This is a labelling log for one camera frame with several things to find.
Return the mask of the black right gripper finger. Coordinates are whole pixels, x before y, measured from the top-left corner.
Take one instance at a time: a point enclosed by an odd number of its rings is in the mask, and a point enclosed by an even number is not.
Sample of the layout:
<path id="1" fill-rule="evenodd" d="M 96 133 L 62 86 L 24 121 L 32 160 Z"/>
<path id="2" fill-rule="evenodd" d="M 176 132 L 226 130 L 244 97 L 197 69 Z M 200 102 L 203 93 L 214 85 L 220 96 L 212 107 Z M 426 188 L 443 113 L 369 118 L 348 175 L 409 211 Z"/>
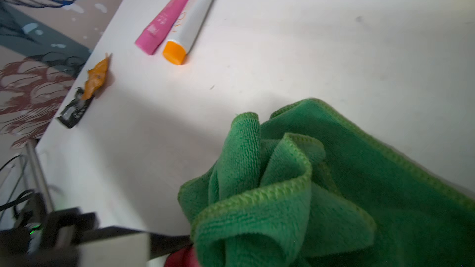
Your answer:
<path id="1" fill-rule="evenodd" d="M 149 260 L 172 254 L 189 245 L 192 245 L 190 236 L 166 236 L 150 233 Z"/>

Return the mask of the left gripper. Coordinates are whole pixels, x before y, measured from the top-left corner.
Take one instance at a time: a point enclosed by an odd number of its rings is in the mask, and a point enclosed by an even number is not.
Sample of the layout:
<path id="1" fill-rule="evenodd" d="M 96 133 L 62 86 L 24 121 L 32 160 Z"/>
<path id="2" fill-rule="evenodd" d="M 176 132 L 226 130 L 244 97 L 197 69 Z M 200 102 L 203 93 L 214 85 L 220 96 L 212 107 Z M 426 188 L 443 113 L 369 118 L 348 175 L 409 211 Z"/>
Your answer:
<path id="1" fill-rule="evenodd" d="M 146 267 L 146 232 L 99 227 L 95 213 L 78 209 L 47 215 L 42 224 L 1 231 L 3 267 Z"/>

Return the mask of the green cleaning cloth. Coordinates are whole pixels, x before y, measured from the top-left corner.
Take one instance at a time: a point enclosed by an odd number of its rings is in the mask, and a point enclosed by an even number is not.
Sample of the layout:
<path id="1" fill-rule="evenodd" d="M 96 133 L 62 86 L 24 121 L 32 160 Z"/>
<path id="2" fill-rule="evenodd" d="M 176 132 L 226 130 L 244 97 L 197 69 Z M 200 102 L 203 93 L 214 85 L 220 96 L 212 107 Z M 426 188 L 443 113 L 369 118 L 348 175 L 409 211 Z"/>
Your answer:
<path id="1" fill-rule="evenodd" d="M 474 200 L 318 99 L 231 123 L 178 202 L 203 267 L 472 267 Z"/>

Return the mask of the white toothpaste tube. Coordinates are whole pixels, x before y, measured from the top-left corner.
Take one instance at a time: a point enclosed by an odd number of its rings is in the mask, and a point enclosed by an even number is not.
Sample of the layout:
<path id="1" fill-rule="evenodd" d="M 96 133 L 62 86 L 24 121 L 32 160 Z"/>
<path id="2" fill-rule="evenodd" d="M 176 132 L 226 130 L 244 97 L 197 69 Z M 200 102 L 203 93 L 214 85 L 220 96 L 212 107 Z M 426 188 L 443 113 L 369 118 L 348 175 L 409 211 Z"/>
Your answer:
<path id="1" fill-rule="evenodd" d="M 179 15 L 163 49 L 163 57 L 181 65 L 200 32 L 213 0 L 189 0 Z"/>

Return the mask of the magenta toothpaste tube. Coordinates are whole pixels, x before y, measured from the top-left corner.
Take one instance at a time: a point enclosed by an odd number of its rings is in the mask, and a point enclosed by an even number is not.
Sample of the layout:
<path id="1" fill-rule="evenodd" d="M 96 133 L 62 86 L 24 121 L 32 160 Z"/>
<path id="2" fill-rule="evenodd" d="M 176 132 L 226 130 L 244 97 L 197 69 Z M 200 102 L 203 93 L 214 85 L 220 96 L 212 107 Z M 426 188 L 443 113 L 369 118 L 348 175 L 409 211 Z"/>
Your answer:
<path id="1" fill-rule="evenodd" d="M 189 0 L 171 0 L 136 39 L 136 47 L 142 50 L 146 55 L 150 56 L 155 54 L 188 1 Z"/>

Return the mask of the red pink toothpaste tube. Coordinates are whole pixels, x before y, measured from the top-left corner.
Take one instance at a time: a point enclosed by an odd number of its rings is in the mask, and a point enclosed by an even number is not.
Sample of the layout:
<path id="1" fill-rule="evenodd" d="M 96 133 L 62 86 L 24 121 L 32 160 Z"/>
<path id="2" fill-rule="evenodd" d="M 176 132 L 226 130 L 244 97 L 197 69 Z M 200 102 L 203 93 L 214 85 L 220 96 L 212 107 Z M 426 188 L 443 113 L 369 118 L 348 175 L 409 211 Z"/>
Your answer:
<path id="1" fill-rule="evenodd" d="M 201 267 L 193 246 L 187 246 L 168 256 L 164 267 Z"/>

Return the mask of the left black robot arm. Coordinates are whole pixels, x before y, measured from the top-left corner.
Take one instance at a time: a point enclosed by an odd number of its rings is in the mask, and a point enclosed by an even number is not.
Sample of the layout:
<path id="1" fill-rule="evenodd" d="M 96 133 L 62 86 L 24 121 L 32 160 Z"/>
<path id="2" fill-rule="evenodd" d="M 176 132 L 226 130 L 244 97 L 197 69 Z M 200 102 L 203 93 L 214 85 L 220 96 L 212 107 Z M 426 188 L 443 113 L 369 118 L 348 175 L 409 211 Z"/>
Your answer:
<path id="1" fill-rule="evenodd" d="M 197 267 L 189 236 L 166 236 L 124 227 L 100 227 L 94 212 L 48 211 L 33 190 L 1 206 L 14 225 L 1 231 L 3 267 L 145 267 L 164 257 L 166 267 Z"/>

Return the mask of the orange snack packet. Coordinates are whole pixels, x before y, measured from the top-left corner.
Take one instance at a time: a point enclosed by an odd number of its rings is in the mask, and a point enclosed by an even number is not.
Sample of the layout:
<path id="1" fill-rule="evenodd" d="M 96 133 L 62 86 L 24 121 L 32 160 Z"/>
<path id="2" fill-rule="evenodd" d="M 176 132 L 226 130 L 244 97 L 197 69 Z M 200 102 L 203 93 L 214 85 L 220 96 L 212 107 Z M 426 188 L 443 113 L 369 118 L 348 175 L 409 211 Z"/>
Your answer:
<path id="1" fill-rule="evenodd" d="M 105 84 L 108 69 L 110 65 L 111 54 L 106 53 L 105 58 L 100 61 L 93 69 L 90 69 L 87 74 L 88 78 L 85 82 L 84 93 L 81 100 L 91 99 L 95 93 Z"/>

